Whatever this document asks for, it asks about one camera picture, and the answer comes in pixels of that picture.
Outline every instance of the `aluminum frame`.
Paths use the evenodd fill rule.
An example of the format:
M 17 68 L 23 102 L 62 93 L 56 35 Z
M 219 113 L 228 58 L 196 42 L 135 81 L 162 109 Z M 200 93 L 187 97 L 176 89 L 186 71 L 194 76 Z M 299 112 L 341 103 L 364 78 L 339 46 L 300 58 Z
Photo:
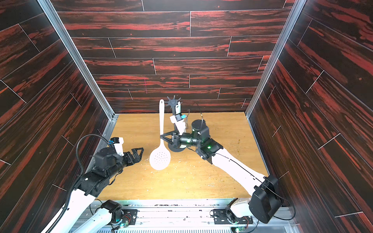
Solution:
M 65 45 L 67 51 L 71 55 L 73 61 L 75 62 L 78 69 L 80 70 L 88 86 L 91 88 L 93 94 L 97 98 L 107 118 L 109 120 L 112 119 L 113 116 L 115 115 L 114 110 L 112 109 L 109 102 L 106 100 L 105 96 L 103 95 L 100 88 L 98 87 L 96 81 L 94 80 L 82 56 L 80 55 L 78 49 L 76 48 L 74 42 L 72 41 L 68 31 L 63 25 L 60 19 L 60 16 L 58 16 L 51 1 L 50 0 L 37 0 L 37 1 L 39 5 L 41 6 L 41 8 L 43 9 L 47 18 L 49 19 L 50 23 L 52 24 L 53 28 L 57 32 L 58 36 L 60 37 L 62 43 Z
M 226 199 L 176 199 L 176 200 L 119 200 L 123 209 L 137 209 L 137 220 L 135 225 L 128 226 L 127 229 L 171 229 L 180 227 L 190 229 L 190 227 L 217 229 L 219 227 L 232 227 L 233 225 L 215 225 L 214 218 L 210 216 L 212 209 L 224 209 L 233 198 Z M 92 212 L 101 205 L 100 201 L 91 204 Z M 88 220 L 92 216 L 89 207 L 82 213 L 74 227 Z M 276 216 L 282 218 L 292 217 L 288 207 L 280 207 Z M 268 224 L 259 224 L 267 227 L 292 227 L 296 223 L 294 220 L 284 221 L 272 218 Z
M 277 43 L 275 45 L 275 48 L 273 49 L 273 52 L 271 54 L 271 57 L 269 58 L 269 61 L 267 63 L 266 68 L 264 69 L 264 72 L 261 76 L 261 79 L 259 81 L 258 87 L 249 103 L 249 106 L 247 106 L 247 109 L 245 111 L 247 120 L 249 120 L 249 117 L 251 113 L 253 112 L 253 109 L 256 105 L 256 103 L 259 100 L 260 94 L 262 93 L 264 86 L 266 85 L 270 74 L 272 73 L 273 68 L 275 67 L 276 61 L 279 58 L 282 49 L 285 46 L 286 41 L 288 40 L 291 31 L 293 30 L 293 27 L 295 25 L 295 22 L 297 21 L 303 6 L 307 0 L 297 0 L 295 1 L 295 4 L 293 5 L 293 8 L 290 11 L 290 14 L 285 22 L 284 27 L 282 28 L 281 34 L 279 39 L 277 40 Z

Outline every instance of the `spoon handle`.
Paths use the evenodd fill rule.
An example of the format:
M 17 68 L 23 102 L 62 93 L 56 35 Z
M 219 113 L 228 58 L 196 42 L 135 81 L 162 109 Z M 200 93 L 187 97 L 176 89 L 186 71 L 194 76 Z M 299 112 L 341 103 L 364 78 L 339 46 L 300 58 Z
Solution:
M 164 100 L 159 101 L 159 129 L 160 135 L 163 134 L 163 122 L 164 122 Z

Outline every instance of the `plywood base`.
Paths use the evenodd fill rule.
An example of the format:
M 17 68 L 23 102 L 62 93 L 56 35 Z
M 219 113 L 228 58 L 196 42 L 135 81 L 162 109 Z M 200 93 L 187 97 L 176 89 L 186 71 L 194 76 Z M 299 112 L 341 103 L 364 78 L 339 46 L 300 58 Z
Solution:
M 170 116 L 165 114 L 165 132 L 173 130 Z M 190 126 L 201 115 L 191 113 L 188 118 Z M 248 167 L 267 175 L 243 112 L 203 113 L 203 118 L 214 140 Z M 113 185 L 103 190 L 98 197 L 101 200 L 250 197 L 227 173 L 188 149 L 171 152 L 169 166 L 161 171 L 154 170 L 149 156 L 159 146 L 159 114 L 122 114 L 112 137 L 124 138 L 124 151 L 138 147 L 144 147 L 145 151 L 141 162 L 124 168 Z

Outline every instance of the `metal rail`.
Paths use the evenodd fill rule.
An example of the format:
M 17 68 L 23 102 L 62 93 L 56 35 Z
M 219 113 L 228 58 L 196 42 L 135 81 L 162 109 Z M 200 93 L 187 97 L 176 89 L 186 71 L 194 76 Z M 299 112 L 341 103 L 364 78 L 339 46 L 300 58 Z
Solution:
M 253 112 L 255 104 L 257 103 L 257 101 L 260 97 L 260 94 L 262 93 L 262 91 L 264 89 L 264 86 L 266 85 L 266 83 L 269 79 L 269 76 L 272 73 L 273 68 L 275 67 L 276 61 L 279 58 L 279 56 L 282 52 L 282 49 L 285 46 L 285 43 L 289 38 L 289 35 L 290 35 L 291 31 L 293 30 L 295 22 L 297 21 L 299 15 L 300 15 L 300 13 L 303 9 L 303 6 L 304 6 L 305 2 L 306 2 L 306 0 L 295 1 L 295 4 L 290 11 L 288 19 L 286 20 L 285 25 L 284 25 L 284 27 L 281 31 L 280 37 L 277 40 L 275 48 L 273 49 L 271 57 L 270 57 L 270 59 L 267 63 L 267 66 L 264 69 L 264 72 L 261 76 L 258 87 L 257 87 L 257 89 L 256 89 L 256 91 L 255 91 L 255 93 L 254 93 L 254 95 L 253 95 L 253 97 L 250 101 L 249 106 L 247 107 L 247 109 L 245 111 L 247 120 L 249 120 L 249 117 L 250 117 L 251 113 Z
M 50 0 L 37 0 L 40 4 L 41 8 L 43 9 L 45 15 L 49 19 L 50 23 L 52 24 L 53 28 L 56 30 L 58 36 L 60 37 L 62 43 L 65 45 L 67 51 L 71 55 L 73 61 L 75 62 L 76 66 L 82 73 L 84 79 L 88 83 L 88 86 L 91 88 L 93 94 L 96 96 L 99 104 L 101 105 L 102 109 L 104 110 L 107 118 L 110 120 L 114 116 L 114 111 L 112 107 L 109 105 L 108 101 L 106 100 L 105 96 L 102 94 L 100 88 L 98 87 L 96 81 L 94 80 L 91 72 L 89 71 L 87 65 L 83 61 L 82 56 L 78 52 L 74 42 L 72 41 L 68 31 L 66 30 L 65 26 L 63 25 L 60 16 L 58 16 L 56 10 L 54 9 Z

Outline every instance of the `white slotted spoon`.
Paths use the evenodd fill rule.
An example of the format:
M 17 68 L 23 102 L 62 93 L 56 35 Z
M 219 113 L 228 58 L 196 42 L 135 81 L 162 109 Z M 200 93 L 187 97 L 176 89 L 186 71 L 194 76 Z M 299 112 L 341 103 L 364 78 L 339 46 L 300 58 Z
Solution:
M 159 128 L 160 135 L 163 134 L 163 122 L 164 122 L 164 100 L 159 101 Z M 149 157 L 149 162 L 152 168 L 155 170 L 165 169 L 171 161 L 171 154 L 164 146 L 163 139 L 158 148 L 153 150 Z

